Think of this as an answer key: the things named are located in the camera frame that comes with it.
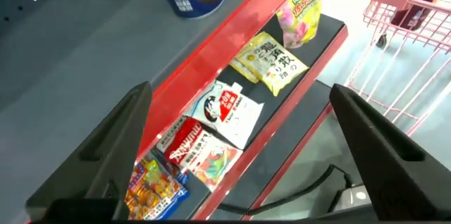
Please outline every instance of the store shelf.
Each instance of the store shelf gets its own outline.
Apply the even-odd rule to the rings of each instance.
[[[155,123],[144,153],[283,1],[225,0],[207,18],[184,20],[166,0],[0,0],[0,20],[9,19],[0,27],[0,163],[9,178],[0,215],[22,218],[27,197],[148,80]]]
[[[261,31],[269,33],[278,42],[282,42],[283,33],[276,17],[273,17]],[[314,84],[314,80],[346,36],[346,27],[343,22],[322,15],[315,39],[301,48],[291,51],[311,69],[293,80],[277,97],[272,95],[265,84],[251,83],[230,66],[221,72],[217,77],[218,80],[229,85],[234,82],[239,83],[243,86],[242,93],[257,103],[264,103],[264,108],[243,156],[217,190],[210,194],[203,184],[199,184],[197,179],[193,178],[194,182],[187,188],[191,197],[195,199],[188,199],[184,202],[171,216],[171,219],[207,219],[222,202],[222,199],[229,204],[236,204],[239,201],[239,204],[250,206],[271,180],[271,175],[282,166],[328,103],[327,87],[319,83]],[[296,123],[291,122],[292,116],[296,118]],[[283,144],[279,140],[281,137],[285,138]],[[262,175],[262,169],[269,170],[269,172]],[[239,218],[215,211],[210,219]]]

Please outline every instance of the gray floor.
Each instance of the gray floor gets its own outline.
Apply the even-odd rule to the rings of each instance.
[[[338,121],[332,113],[320,125],[264,204],[286,197],[310,185],[330,163],[346,170],[355,183],[362,181]],[[344,186],[341,174],[334,172],[327,181],[310,194],[260,213],[253,217],[253,220],[297,220],[319,216],[326,213],[335,193]]]

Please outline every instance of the yellow snack package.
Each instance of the yellow snack package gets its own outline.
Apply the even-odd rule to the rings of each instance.
[[[248,79],[250,82],[257,83],[259,81],[259,79],[254,74],[252,74],[252,72],[249,69],[247,69],[245,65],[241,64],[241,62],[239,62],[236,58],[234,58],[230,62],[230,66],[233,67],[233,69],[235,69],[239,73],[241,73],[241,75],[245,76],[246,79]]]
[[[236,59],[264,82],[275,97],[284,86],[308,69],[266,32],[251,39]]]
[[[283,45],[294,49],[313,39],[321,16],[321,0],[287,0],[276,12]]]

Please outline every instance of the candy bag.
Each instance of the candy bag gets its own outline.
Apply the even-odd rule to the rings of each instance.
[[[287,0],[276,12],[285,48],[297,48],[313,39],[321,16],[321,0]]]
[[[242,153],[205,131],[194,118],[187,118],[173,141],[164,148],[164,156],[169,161],[180,165],[183,170],[190,170],[211,191]]]
[[[308,69],[265,32],[251,39],[246,49],[237,55],[237,60],[265,83],[275,97],[284,86]]]
[[[164,154],[158,149],[150,150],[152,155],[158,160],[159,163],[168,171],[169,175],[175,178],[180,184],[186,185],[189,176],[181,172],[180,168],[174,163],[168,161]]]
[[[259,81],[259,79],[255,77],[255,75],[252,74],[252,72],[249,69],[247,69],[245,65],[241,64],[241,62],[239,62],[236,58],[232,59],[232,61],[230,62],[230,66],[233,67],[233,69],[235,69],[239,73],[241,73],[241,75],[245,76],[246,79],[248,79],[250,82],[257,83]]]
[[[241,88],[215,80],[185,111],[185,116],[197,119],[221,133],[239,149],[244,149],[260,116],[263,104],[240,94]]]
[[[165,220],[188,191],[150,155],[145,156],[132,173],[125,202],[131,220]]]

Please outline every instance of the snack bag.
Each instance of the snack bag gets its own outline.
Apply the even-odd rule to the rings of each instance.
[[[246,79],[248,79],[250,82],[257,83],[259,81],[259,79],[255,77],[255,75],[252,74],[252,72],[249,69],[247,69],[245,65],[241,64],[241,62],[239,62],[236,58],[232,59],[232,61],[230,62],[230,66],[233,67],[233,69],[235,69],[239,73],[241,73],[241,75],[245,76]]]
[[[237,60],[264,82],[275,97],[284,86],[308,69],[266,32],[255,36],[238,54]]]
[[[190,170],[211,191],[242,153],[203,130],[194,118],[187,118],[173,141],[167,142],[164,148],[168,160],[183,170]]]
[[[131,220],[165,220],[189,195],[152,156],[144,157],[130,179],[125,202]]]
[[[215,80],[185,111],[185,116],[215,129],[237,148],[244,149],[263,104],[240,94],[237,88],[241,86],[235,85],[234,88]]]
[[[287,0],[276,15],[283,30],[283,45],[294,49],[315,37],[321,0]]]
[[[161,152],[165,152],[166,148],[171,144],[171,142],[174,140],[175,134],[179,131],[179,129],[182,127],[183,122],[185,122],[186,117],[181,116],[179,117],[174,124],[164,133],[163,137],[156,143],[156,148],[160,150]]]
[[[174,163],[168,161],[164,154],[158,149],[150,150],[150,153],[158,160],[159,163],[168,171],[169,175],[175,178],[180,184],[186,185],[189,176],[181,172],[180,168]]]

